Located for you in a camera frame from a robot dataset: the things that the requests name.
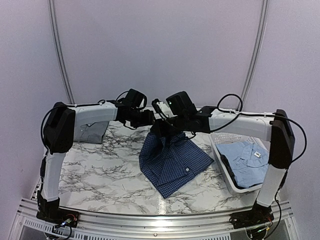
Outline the blue checked long sleeve shirt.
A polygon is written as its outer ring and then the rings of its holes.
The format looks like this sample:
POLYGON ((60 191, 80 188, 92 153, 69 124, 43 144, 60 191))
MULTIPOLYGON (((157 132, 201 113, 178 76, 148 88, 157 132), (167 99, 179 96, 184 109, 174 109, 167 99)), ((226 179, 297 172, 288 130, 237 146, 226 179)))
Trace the blue checked long sleeve shirt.
POLYGON ((164 199, 214 162, 184 132, 168 137, 149 132, 138 159, 141 172, 164 199))

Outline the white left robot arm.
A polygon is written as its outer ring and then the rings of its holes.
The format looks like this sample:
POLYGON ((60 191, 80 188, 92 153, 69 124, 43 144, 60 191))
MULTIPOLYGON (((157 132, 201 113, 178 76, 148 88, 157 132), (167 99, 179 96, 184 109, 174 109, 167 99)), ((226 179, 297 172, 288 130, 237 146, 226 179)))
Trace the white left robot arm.
POLYGON ((128 128, 151 126, 155 122, 153 111, 146 109, 147 97, 135 90, 125 97, 100 100, 90 104, 56 102, 42 120, 40 137, 44 157, 40 167, 40 189, 37 191, 37 218, 62 223, 77 222, 79 213, 60 208, 59 182, 62 164, 74 142, 100 144, 110 122, 129 123, 128 128))

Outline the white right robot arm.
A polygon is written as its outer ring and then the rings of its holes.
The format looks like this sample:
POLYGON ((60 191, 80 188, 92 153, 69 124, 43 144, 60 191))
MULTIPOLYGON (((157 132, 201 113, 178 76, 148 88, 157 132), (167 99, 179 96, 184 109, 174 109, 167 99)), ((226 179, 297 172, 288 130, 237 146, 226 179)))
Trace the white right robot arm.
POLYGON ((243 112, 241 109, 223 109, 218 106, 204 106, 197 110, 185 91, 169 96, 166 106, 172 112, 168 117, 161 109, 161 101, 154 99, 152 107, 160 115, 162 133, 176 132, 230 133, 255 137, 270 142, 268 168, 263 184, 251 210, 231 215, 235 223, 240 219, 258 224, 272 216, 271 204, 282 188, 289 167, 293 163, 295 136, 291 128, 291 119, 284 110, 275 113, 243 112))

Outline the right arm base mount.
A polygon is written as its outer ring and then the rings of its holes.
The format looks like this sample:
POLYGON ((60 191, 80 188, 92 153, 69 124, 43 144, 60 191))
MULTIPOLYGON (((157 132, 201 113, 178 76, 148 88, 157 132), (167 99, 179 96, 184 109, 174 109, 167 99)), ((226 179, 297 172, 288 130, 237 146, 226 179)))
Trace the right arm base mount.
POLYGON ((261 210, 251 209, 232 213, 229 222, 233 225, 234 229, 240 229, 269 223, 273 220, 274 215, 271 210, 263 212, 261 210))

